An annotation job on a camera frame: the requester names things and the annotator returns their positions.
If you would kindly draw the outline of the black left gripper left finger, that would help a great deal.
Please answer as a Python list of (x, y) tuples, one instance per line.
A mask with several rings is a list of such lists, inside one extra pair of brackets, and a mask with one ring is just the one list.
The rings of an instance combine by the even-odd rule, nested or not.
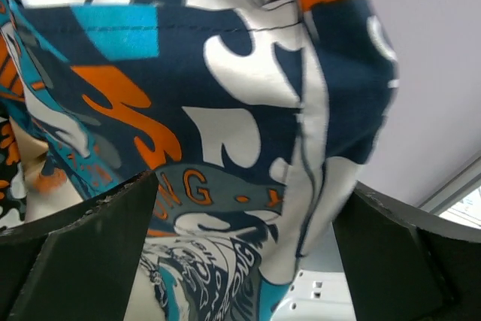
[(144, 172), (1, 234), (3, 320), (121, 320), (158, 180)]

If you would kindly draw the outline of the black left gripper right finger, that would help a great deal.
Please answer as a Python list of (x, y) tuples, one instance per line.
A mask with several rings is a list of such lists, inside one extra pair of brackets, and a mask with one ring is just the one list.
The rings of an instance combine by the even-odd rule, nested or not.
[(480, 318), (478, 229), (362, 183), (333, 228), (358, 320)]

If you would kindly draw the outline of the blue patterned shorts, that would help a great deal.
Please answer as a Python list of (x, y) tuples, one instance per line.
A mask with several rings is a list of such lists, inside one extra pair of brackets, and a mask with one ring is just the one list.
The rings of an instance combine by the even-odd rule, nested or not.
[(368, 0), (1, 0), (1, 34), (41, 191), (156, 174), (137, 288), (160, 320), (269, 320), (398, 85)]

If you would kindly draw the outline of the orange camouflage shorts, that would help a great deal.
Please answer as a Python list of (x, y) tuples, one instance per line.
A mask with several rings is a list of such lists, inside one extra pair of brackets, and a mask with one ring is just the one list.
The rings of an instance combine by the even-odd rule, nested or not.
[(20, 151), (6, 110), (1, 109), (1, 232), (25, 222), (26, 186)]

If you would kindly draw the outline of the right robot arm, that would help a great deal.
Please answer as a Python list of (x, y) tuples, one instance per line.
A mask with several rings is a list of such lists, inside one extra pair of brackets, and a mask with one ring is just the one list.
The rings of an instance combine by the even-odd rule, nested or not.
[(344, 273), (299, 271), (271, 319), (355, 321), (355, 311)]

